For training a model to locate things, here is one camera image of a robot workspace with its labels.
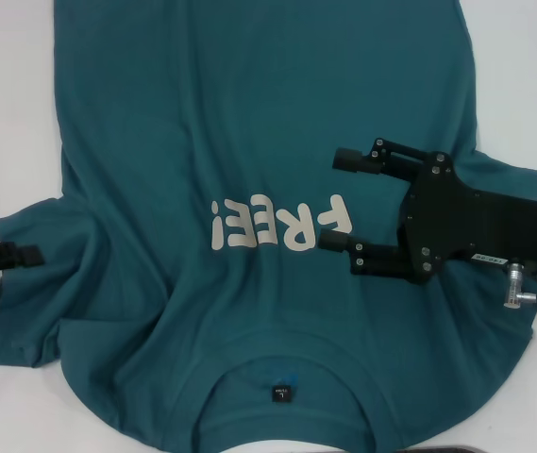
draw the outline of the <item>size tag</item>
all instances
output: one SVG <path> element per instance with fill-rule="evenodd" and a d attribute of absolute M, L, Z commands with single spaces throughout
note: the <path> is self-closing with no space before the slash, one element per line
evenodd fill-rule
<path fill-rule="evenodd" d="M 498 266 L 502 266 L 504 264 L 507 264 L 507 261 L 508 261 L 508 260 L 504 260 L 502 258 L 489 257 L 488 255 L 480 255 L 480 253 L 477 253 L 476 255 L 474 255 L 472 257 L 472 260 L 488 262 L 490 264 L 496 264 Z"/>
<path fill-rule="evenodd" d="M 293 392 L 291 385 L 275 385 L 272 388 L 272 400 L 275 403 L 291 403 Z"/>

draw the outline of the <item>t-shirt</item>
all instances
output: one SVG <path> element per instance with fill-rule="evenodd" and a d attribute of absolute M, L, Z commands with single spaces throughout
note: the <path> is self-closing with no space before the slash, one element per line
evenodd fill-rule
<path fill-rule="evenodd" d="M 56 0 L 55 35 L 64 195 L 0 220 L 46 260 L 4 274 L 0 364 L 60 359 L 98 417 L 174 453 L 391 453 L 507 378 L 537 309 L 503 307 L 504 273 L 419 286 L 316 247 L 396 243 L 409 184 L 331 169 L 376 137 L 537 197 L 475 150 L 457 0 Z"/>

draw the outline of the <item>silver connector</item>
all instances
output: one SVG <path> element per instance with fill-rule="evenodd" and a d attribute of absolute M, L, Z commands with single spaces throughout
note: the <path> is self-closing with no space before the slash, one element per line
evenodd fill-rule
<path fill-rule="evenodd" d="M 522 283 L 524 283 L 524 266 L 521 264 L 510 265 L 509 280 L 510 286 L 505 297 L 505 307 L 508 309 L 519 309 L 522 304 L 536 304 L 537 294 L 522 293 Z"/>

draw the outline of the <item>white label sticker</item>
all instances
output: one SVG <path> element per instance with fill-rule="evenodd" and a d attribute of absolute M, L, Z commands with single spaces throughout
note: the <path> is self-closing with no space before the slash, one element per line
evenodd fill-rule
<path fill-rule="evenodd" d="M 500 266 L 502 266 L 503 264 L 506 264 L 508 261 L 502 258 L 489 257 L 488 255 L 480 255 L 480 253 L 477 253 L 476 255 L 474 255 L 472 257 L 472 260 L 490 262 L 491 264 L 498 264 Z"/>

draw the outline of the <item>white table surface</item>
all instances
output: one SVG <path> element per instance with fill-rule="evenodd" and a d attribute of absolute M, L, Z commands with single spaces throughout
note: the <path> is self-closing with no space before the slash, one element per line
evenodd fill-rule
<path fill-rule="evenodd" d="M 478 66 L 480 149 L 508 163 L 537 168 L 537 0 L 461 2 Z M 0 217 L 59 195 L 51 4 L 0 0 Z M 537 452 L 537 319 L 534 328 L 533 342 L 498 394 L 469 420 L 427 445 Z M 0 453 L 48 451 L 156 450 L 100 422 L 73 395 L 59 365 L 39 370 L 0 367 Z M 271 441 L 234 451 L 329 448 Z"/>

